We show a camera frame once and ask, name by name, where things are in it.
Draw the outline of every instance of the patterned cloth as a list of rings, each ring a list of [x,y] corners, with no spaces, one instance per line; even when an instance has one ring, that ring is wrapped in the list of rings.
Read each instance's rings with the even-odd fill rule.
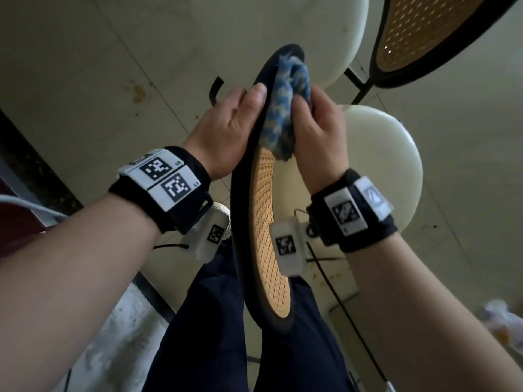
[[[258,144],[271,150],[276,159],[284,161],[290,159],[294,151],[291,102],[295,93],[302,95],[311,107],[311,85],[307,66],[296,56],[280,56]]]

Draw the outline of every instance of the person's left hand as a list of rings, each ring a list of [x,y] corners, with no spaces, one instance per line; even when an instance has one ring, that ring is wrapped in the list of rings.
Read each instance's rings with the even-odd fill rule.
[[[247,92],[236,88],[209,109],[183,148],[205,167],[211,181],[227,176],[239,163],[247,139],[267,98],[267,88],[256,84]]]

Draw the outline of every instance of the person's right arm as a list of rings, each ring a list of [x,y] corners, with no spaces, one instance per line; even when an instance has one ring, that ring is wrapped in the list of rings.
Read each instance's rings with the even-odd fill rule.
[[[292,104],[294,154],[310,194],[347,170],[345,115],[312,89],[314,115]],[[398,391],[523,390],[523,372],[480,322],[441,284],[400,234],[345,255]]]

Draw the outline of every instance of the woven rattan panel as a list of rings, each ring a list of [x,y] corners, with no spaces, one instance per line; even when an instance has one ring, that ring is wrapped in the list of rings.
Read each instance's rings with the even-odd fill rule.
[[[383,72],[408,66],[445,40],[484,0],[391,0],[376,52]]]
[[[256,244],[256,262],[265,294],[275,313],[285,318],[291,308],[289,279],[280,273],[269,234],[272,214],[272,170],[274,157],[261,148],[256,162],[253,200],[253,235]]]

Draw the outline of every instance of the person's left arm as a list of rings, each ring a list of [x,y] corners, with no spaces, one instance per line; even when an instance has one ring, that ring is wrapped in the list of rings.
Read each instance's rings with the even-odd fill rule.
[[[265,97],[263,85],[233,90],[187,138],[183,147],[211,180],[238,164]],[[0,261],[0,390],[52,387],[100,329],[159,236],[140,207],[107,194]]]

